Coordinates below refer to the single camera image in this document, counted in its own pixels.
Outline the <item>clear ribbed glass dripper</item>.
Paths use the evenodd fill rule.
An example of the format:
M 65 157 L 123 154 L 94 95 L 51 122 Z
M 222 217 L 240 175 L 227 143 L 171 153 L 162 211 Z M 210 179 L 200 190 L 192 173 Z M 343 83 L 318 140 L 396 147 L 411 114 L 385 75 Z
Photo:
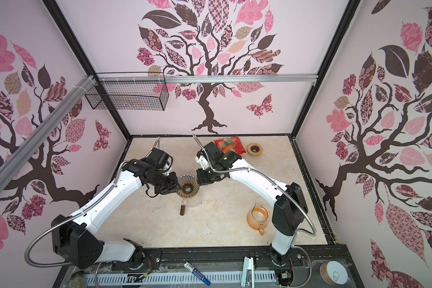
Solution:
M 178 178 L 179 190 L 176 192 L 183 199 L 191 199 L 199 191 L 199 183 L 196 176 L 191 174 L 181 175 Z

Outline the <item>clear glass carafe brown handle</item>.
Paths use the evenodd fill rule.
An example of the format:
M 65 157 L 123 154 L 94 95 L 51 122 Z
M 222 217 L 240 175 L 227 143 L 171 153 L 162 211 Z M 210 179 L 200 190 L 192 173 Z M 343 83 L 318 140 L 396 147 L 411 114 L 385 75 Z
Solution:
M 204 196 L 202 194 L 197 194 L 192 198 L 182 198 L 180 207 L 180 216 L 184 216 L 187 208 L 194 208 L 203 202 Z

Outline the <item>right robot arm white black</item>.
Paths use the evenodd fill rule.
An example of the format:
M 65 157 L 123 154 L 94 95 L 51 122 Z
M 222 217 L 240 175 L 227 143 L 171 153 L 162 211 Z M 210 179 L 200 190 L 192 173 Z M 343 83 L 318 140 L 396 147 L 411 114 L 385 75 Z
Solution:
M 196 154 L 198 183 L 207 186 L 226 178 L 238 181 L 263 197 L 273 207 L 271 223 L 276 229 L 270 244 L 270 258 L 283 266 L 300 232 L 299 225 L 309 221 L 302 188 L 295 182 L 279 182 L 254 168 L 234 151 L 223 152 L 215 143 L 200 145 Z

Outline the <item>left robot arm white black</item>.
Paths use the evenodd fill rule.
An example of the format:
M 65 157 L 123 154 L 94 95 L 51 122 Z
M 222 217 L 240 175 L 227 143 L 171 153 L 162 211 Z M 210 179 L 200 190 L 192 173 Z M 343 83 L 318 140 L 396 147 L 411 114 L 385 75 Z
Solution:
M 172 156 L 157 148 L 142 159 L 125 162 L 99 195 L 70 216 L 54 219 L 51 233 L 54 252 L 80 269 L 105 262 L 120 262 L 132 270 L 140 268 L 144 261 L 140 244 L 128 239 L 102 241 L 96 238 L 96 233 L 111 213 L 139 188 L 153 188 L 154 196 L 176 193 L 179 185 L 172 171 L 173 163 Z

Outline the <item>red snack bag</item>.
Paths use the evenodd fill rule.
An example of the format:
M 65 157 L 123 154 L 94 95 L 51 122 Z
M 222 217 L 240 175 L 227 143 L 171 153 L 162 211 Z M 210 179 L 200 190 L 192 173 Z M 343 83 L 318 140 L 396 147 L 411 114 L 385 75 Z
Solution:
M 246 150 L 240 138 L 237 136 L 218 139 L 215 140 L 214 143 L 216 144 L 217 148 L 224 153 L 227 153 L 229 151 L 233 151 L 239 155 L 243 155 L 246 153 Z

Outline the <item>orange glass pitcher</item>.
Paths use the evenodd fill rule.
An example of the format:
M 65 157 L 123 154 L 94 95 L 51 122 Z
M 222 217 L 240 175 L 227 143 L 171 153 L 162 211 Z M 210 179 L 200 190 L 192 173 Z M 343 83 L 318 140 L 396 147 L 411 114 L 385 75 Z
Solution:
M 265 235 L 266 228 L 269 224 L 269 214 L 261 204 L 255 204 L 252 210 L 247 214 L 247 223 L 253 229 Z

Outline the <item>blue white marker pen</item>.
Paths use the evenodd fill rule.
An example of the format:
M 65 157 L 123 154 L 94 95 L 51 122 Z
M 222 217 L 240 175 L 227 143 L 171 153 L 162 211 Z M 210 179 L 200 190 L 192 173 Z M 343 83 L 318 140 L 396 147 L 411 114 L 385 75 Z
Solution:
M 197 279 L 205 283 L 207 286 L 211 285 L 211 282 L 200 271 L 198 271 L 192 264 L 190 264 L 189 262 L 185 262 L 184 267 L 188 272 L 192 273 Z

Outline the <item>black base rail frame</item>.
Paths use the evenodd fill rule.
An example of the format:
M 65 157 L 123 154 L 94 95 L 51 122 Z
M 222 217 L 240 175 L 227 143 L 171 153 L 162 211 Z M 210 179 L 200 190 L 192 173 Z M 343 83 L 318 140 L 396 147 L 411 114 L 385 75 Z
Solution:
M 329 261 L 337 261 L 346 267 L 349 275 L 345 288 L 361 288 L 363 282 L 345 245 L 296 246 L 291 249 L 283 266 L 275 265 L 270 258 L 269 246 L 248 247 L 206 247 L 206 248 L 146 248 L 144 261 L 138 270 L 128 270 L 124 264 L 93 265 L 80 270 L 74 266 L 63 267 L 58 274 L 55 288 L 204 288 L 206 285 L 134 285 L 120 287 L 89 287 L 85 276 L 93 274 L 142 273 L 144 277 L 152 273 L 188 272 L 184 263 L 189 262 L 202 274 L 205 272 L 241 271 L 244 258 L 254 259 L 255 288 L 328 288 L 330 284 L 320 276 L 320 266 Z M 212 288 L 239 288 L 237 284 L 214 284 Z

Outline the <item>back aluminium rail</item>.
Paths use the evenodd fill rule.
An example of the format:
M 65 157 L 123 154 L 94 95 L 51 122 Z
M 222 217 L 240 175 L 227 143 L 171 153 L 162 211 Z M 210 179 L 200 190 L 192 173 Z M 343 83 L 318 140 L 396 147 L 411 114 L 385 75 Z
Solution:
M 270 74 L 270 75 L 230 75 L 230 76 L 136 76 L 136 77 L 98 77 L 101 82 L 133 82 L 157 81 L 167 84 L 196 83 L 248 83 L 248 82 L 313 82 L 318 79 L 316 74 Z

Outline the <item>aluminium rail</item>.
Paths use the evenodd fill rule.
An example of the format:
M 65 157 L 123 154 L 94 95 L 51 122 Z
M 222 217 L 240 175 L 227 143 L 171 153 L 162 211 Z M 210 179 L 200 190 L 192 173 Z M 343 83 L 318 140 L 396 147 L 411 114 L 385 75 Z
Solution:
M 85 95 L 85 93 L 96 84 L 93 76 L 85 76 L 68 93 L 55 110 L 32 132 L 16 152 L 12 153 L 9 160 L 0 167 L 0 193 L 5 190 L 8 183 L 28 162 L 33 153 L 46 140 L 54 128 L 68 114 L 69 110 Z
M 270 74 L 270 75 L 230 75 L 230 76 L 136 76 L 136 77 L 98 77 L 101 82 L 133 82 L 157 81 L 167 84 L 196 83 L 248 83 L 248 82 L 313 82 L 318 79 L 316 74 Z

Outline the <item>left aluminium rail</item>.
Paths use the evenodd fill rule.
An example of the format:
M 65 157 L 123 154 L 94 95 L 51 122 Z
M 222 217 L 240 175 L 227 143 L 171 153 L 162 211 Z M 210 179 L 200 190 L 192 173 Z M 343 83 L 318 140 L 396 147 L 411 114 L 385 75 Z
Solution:
M 0 167 L 0 193 L 5 190 L 8 183 L 28 162 L 33 153 L 46 140 L 54 128 L 68 114 L 69 110 L 85 95 L 85 93 L 96 84 L 93 76 L 85 76 L 68 93 L 55 110 L 32 132 L 16 152 L 12 153 L 9 160 Z

